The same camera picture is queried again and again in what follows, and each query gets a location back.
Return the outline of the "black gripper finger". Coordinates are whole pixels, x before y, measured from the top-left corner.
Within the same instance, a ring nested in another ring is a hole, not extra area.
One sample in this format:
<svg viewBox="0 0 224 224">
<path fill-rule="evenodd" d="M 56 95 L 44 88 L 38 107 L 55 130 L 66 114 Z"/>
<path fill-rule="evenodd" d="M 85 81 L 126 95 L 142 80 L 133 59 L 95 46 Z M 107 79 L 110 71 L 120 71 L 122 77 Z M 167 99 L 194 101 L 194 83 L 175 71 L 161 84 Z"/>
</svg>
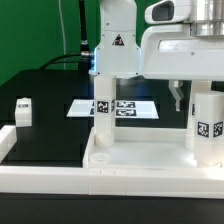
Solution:
<svg viewBox="0 0 224 224">
<path fill-rule="evenodd" d="M 177 111 L 181 109 L 181 100 L 184 97 L 184 94 L 181 90 L 182 85 L 183 85 L 183 82 L 180 80 L 169 81 L 169 90 L 175 99 L 175 107 Z"/>
</svg>

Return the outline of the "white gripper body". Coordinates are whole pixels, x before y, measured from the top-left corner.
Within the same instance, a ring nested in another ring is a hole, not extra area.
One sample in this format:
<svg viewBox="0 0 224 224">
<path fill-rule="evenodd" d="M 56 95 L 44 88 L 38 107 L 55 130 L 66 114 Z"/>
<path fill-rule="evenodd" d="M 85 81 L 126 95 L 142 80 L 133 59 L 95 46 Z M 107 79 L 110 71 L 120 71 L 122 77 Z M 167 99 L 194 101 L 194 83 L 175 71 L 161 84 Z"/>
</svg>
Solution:
<svg viewBox="0 0 224 224">
<path fill-rule="evenodd" d="M 224 37 L 193 37 L 186 24 L 148 28 L 141 41 L 148 79 L 224 81 Z"/>
</svg>

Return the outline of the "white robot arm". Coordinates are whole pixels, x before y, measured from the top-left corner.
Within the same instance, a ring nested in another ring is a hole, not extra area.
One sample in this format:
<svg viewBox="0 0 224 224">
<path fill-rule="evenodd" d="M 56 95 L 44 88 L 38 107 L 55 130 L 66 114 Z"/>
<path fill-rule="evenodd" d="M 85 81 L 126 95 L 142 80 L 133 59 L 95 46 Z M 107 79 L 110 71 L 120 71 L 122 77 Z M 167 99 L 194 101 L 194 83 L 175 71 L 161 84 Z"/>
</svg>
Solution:
<svg viewBox="0 0 224 224">
<path fill-rule="evenodd" d="M 135 0 L 100 0 L 92 75 L 224 81 L 224 0 L 160 0 L 136 43 Z"/>
</svg>

